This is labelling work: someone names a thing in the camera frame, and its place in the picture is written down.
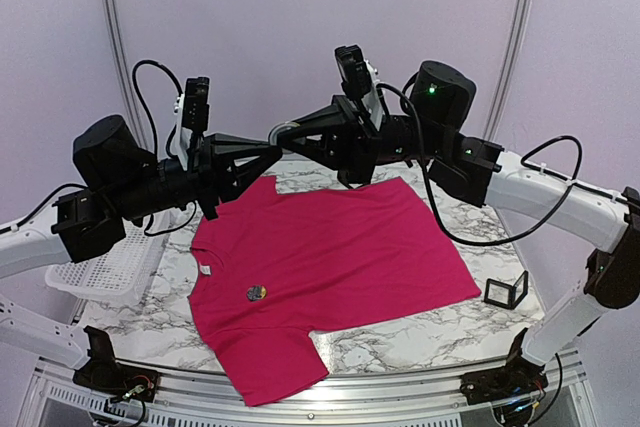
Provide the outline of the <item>gold brooch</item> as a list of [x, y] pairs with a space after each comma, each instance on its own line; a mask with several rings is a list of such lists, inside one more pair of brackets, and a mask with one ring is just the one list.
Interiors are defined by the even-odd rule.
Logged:
[[296, 129], [299, 127], [299, 124], [297, 122], [293, 122], [293, 121], [287, 121], [287, 122], [282, 122], [279, 123], [277, 125], [275, 125], [269, 132], [268, 135], [268, 142], [270, 145], [277, 145], [278, 144], [278, 139], [279, 137], [292, 129]]

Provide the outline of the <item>magenta t-shirt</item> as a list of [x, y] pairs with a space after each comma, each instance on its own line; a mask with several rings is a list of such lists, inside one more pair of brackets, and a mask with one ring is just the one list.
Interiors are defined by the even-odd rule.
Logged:
[[[280, 194], [274, 177], [203, 220], [189, 303], [201, 339], [247, 406], [327, 376], [311, 333], [446, 307], [480, 291], [430, 209], [400, 178], [354, 190]], [[250, 302], [251, 286], [267, 289]]]

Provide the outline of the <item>silver round brooch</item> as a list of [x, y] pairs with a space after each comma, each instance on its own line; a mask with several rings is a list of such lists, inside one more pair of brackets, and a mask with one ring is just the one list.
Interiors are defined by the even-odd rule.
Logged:
[[263, 300], [267, 296], [267, 289], [262, 285], [251, 286], [247, 291], [247, 299], [250, 302]]

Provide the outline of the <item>black brooch box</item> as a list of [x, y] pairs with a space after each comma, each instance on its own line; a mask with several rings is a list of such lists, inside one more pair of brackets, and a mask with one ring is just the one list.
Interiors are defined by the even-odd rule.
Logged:
[[483, 301], [494, 307], [514, 310], [526, 298], [528, 292], [528, 271], [524, 271], [512, 284], [488, 278], [485, 284]]

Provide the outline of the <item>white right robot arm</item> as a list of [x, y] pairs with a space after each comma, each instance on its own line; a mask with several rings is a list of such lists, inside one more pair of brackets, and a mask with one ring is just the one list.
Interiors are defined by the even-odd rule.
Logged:
[[365, 61], [339, 65], [342, 93], [329, 106], [283, 123], [269, 140], [338, 174], [367, 184], [374, 169], [417, 161], [427, 188], [467, 204], [510, 210], [590, 242], [587, 277], [513, 340], [503, 366], [465, 374], [469, 404], [531, 393], [547, 385], [545, 365], [605, 313], [639, 296], [639, 194], [606, 190], [560, 174], [502, 146], [465, 136], [461, 127], [475, 84], [454, 68], [426, 61], [398, 91], [402, 111], [388, 112], [380, 82]]

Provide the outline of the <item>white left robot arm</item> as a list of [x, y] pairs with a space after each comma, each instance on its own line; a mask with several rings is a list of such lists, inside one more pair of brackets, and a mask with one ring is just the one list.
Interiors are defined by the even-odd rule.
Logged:
[[[266, 142], [194, 135], [187, 159], [159, 160], [142, 149], [124, 118], [105, 117], [75, 139], [73, 162], [84, 180], [70, 192], [56, 189], [30, 214], [1, 228], [1, 275], [81, 263], [108, 253], [125, 236], [126, 222], [194, 203], [208, 220], [217, 206], [237, 199], [282, 156]], [[70, 327], [1, 300], [1, 339], [63, 364], [76, 384], [116, 393], [153, 384], [154, 373], [117, 362], [109, 335]]]

